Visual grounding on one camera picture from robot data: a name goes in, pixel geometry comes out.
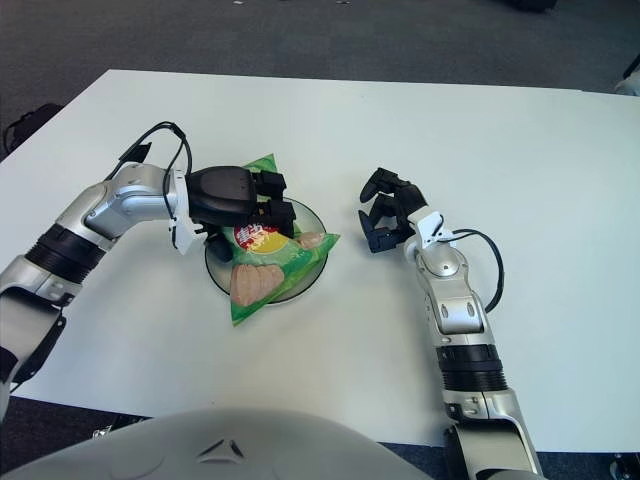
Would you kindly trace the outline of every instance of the gray carpet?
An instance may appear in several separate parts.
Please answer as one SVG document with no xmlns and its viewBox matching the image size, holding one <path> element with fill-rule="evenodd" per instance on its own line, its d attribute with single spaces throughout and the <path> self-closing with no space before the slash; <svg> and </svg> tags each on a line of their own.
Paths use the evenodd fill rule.
<svg viewBox="0 0 640 480">
<path fill-rule="evenodd" d="M 0 126 L 109 68 L 611 92 L 639 51 L 638 0 L 559 0 L 542 15 L 500 0 L 0 0 Z M 1 471 L 110 418 L 17 399 Z M 445 478 L 440 449 L 387 446 Z M 541 455 L 554 479 L 608 478 L 610 459 Z"/>
</svg>

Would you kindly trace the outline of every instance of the green snack bag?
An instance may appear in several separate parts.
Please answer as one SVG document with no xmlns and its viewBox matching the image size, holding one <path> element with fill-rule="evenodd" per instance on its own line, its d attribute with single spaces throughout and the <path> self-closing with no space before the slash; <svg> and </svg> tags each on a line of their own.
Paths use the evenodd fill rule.
<svg viewBox="0 0 640 480">
<path fill-rule="evenodd" d="M 273 155 L 245 166 L 252 172 L 277 172 Z M 231 244 L 231 318 L 238 325 L 267 303 L 302 280 L 340 238 L 321 232 L 300 232 L 295 239 L 268 225 L 225 227 L 222 232 Z"/>
</svg>

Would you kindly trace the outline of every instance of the clear plate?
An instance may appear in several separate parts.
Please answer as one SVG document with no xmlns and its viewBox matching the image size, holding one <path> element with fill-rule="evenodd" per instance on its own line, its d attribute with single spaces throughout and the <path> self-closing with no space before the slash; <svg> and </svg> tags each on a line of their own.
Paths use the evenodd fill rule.
<svg viewBox="0 0 640 480">
<path fill-rule="evenodd" d="M 286 201 L 291 202 L 293 205 L 293 211 L 296 213 L 296 225 L 302 232 L 320 232 L 326 233 L 327 230 L 324 228 L 322 224 L 322 220 L 318 218 L 318 216 L 311 210 L 309 207 L 300 203 L 291 198 L 285 198 Z M 205 248 L 204 252 L 204 261 L 207 265 L 207 270 L 209 271 L 209 276 L 211 276 L 211 280 L 227 295 L 231 290 L 231 270 L 233 262 L 223 263 L 218 260 L 208 248 Z M 307 291 L 311 285 L 315 283 L 318 279 L 322 271 L 324 270 L 324 266 L 327 264 L 327 257 L 324 258 L 322 262 L 316 265 L 313 270 L 311 270 L 302 280 L 298 282 L 290 290 L 287 290 L 278 298 L 275 298 L 270 302 L 270 304 L 274 303 L 282 303 L 287 300 L 291 300 L 292 298 L 297 297 L 301 293 Z"/>
</svg>

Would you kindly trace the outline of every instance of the black cable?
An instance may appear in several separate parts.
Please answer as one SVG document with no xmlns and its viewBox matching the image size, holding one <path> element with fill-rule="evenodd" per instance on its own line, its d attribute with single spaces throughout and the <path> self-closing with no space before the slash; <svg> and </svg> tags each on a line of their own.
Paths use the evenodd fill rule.
<svg viewBox="0 0 640 480">
<path fill-rule="evenodd" d="M 164 129 L 171 130 L 180 139 L 180 141 L 182 143 L 184 143 L 184 145 L 186 146 L 186 150 L 187 150 L 187 175 L 191 174 L 191 164 L 192 164 L 191 148 L 189 146 L 189 142 L 187 142 L 186 135 L 180 129 L 180 127 L 178 127 L 178 125 L 176 125 L 175 123 L 164 121 L 164 122 L 157 123 L 156 125 L 151 127 L 149 130 L 144 132 L 140 136 L 140 138 L 138 138 L 135 142 L 133 142 L 131 144 L 131 146 L 129 148 L 127 148 L 127 150 L 122 155 L 120 155 L 120 157 L 118 158 L 118 163 L 116 164 L 115 168 L 111 171 L 111 173 L 109 173 L 109 175 L 107 175 L 105 177 L 105 181 L 106 180 L 111 180 L 116 175 L 116 173 L 118 173 L 120 168 L 122 168 L 122 166 L 127 162 L 127 158 L 129 157 L 131 152 L 135 148 L 137 148 L 142 142 L 144 142 L 147 139 L 147 137 L 149 137 L 152 133 L 157 132 L 158 130 L 164 130 Z"/>
<path fill-rule="evenodd" d="M 187 146 L 186 144 L 186 140 L 182 140 L 180 142 L 180 146 L 178 147 L 178 151 L 176 152 L 176 154 L 173 156 L 173 158 L 171 159 L 171 162 L 169 162 L 169 166 L 167 166 L 167 168 L 164 171 L 164 175 L 162 176 L 162 198 L 164 199 L 164 204 L 167 207 L 167 212 L 169 212 L 169 218 L 171 220 L 175 220 L 175 218 L 173 218 L 173 212 L 171 211 L 171 205 L 169 205 L 169 199 L 167 198 L 167 194 L 169 193 L 169 173 L 171 172 L 171 167 L 173 167 L 173 164 L 176 162 L 176 159 L 178 158 L 178 155 L 180 155 L 180 152 L 182 151 L 182 147 Z M 187 158 L 189 158 L 189 149 L 187 147 Z"/>
<path fill-rule="evenodd" d="M 489 313 L 491 310 L 493 310 L 496 307 L 496 305 L 498 305 L 498 303 L 500 303 L 500 299 L 502 298 L 502 292 L 504 290 L 504 263 L 502 262 L 502 255 L 500 255 L 500 250 L 498 250 L 498 246 L 494 243 L 493 240 L 491 240 L 491 238 L 489 238 L 488 235 L 485 235 L 484 233 L 478 230 L 474 230 L 472 228 L 461 228 L 459 230 L 454 230 L 451 233 L 453 233 L 454 235 L 464 233 L 465 235 L 461 235 L 455 238 L 448 238 L 446 240 L 438 240 L 438 241 L 441 243 L 449 243 L 449 242 L 454 242 L 456 240 L 462 240 L 463 238 L 467 238 L 472 235 L 478 235 L 482 237 L 482 239 L 489 244 L 489 247 L 491 248 L 493 255 L 496 257 L 496 263 L 498 264 L 498 284 L 496 285 L 496 293 L 494 293 L 493 298 L 485 307 L 485 312 Z"/>
</svg>

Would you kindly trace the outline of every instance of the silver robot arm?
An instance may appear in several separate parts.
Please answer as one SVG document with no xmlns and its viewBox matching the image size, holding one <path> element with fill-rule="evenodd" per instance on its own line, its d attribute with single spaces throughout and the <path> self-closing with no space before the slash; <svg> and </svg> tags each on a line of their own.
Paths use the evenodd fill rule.
<svg viewBox="0 0 640 480">
<path fill-rule="evenodd" d="M 172 170 L 163 192 L 164 176 L 164 169 L 136 164 L 87 188 L 26 255 L 16 257 L 0 274 L 0 418 L 10 384 L 28 380 L 42 366 L 64 328 L 62 309 L 128 229 L 146 220 L 169 219 L 170 208 L 174 244 L 178 240 L 186 251 L 189 239 L 183 231 L 199 237 L 196 225 L 185 226 L 185 176 Z"/>
<path fill-rule="evenodd" d="M 181 140 L 166 169 L 142 163 L 150 148 L 142 141 L 161 129 Z M 187 168 L 172 169 L 183 147 Z M 282 175 L 234 166 L 191 173 L 189 143 L 174 123 L 149 129 L 119 160 L 103 182 L 82 192 L 26 255 L 0 273 L 0 420 L 11 383 L 20 384 L 40 369 L 65 326 L 62 309 L 134 225 L 168 219 L 171 242 L 180 253 L 206 239 L 226 259 L 230 247 L 218 235 L 221 226 L 266 223 L 293 235 L 295 212 L 283 199 Z M 127 162 L 137 163 L 124 166 Z M 263 202 L 258 195 L 269 199 Z"/>
<path fill-rule="evenodd" d="M 406 242 L 405 256 L 425 291 L 445 410 L 455 421 L 444 434 L 451 477 L 543 478 L 516 394 L 504 378 L 485 307 L 469 286 L 467 260 L 452 246 L 459 236 L 444 228 L 444 217 L 417 187 L 394 173 L 378 169 L 360 199 L 368 201 L 378 192 L 371 213 L 361 211 L 360 220 L 374 253 Z M 382 216 L 396 216 L 397 228 L 375 228 Z"/>
</svg>

